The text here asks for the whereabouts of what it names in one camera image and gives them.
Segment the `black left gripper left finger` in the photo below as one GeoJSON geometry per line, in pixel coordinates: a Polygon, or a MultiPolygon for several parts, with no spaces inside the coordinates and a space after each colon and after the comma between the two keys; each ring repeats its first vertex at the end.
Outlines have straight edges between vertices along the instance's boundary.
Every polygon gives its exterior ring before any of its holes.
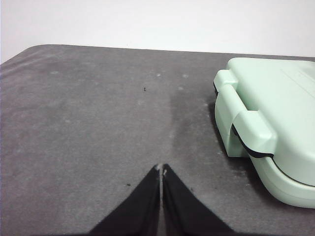
{"type": "Polygon", "coordinates": [[[160,175],[154,165],[132,193],[92,233],[156,233],[160,204],[160,175]]]}

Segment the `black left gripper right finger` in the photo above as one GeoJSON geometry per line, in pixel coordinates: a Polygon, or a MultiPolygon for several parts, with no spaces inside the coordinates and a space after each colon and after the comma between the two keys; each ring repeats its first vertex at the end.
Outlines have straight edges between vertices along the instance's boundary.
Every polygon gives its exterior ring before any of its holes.
{"type": "Polygon", "coordinates": [[[162,185],[168,233],[234,232],[192,194],[168,164],[163,166],[162,185]]]}

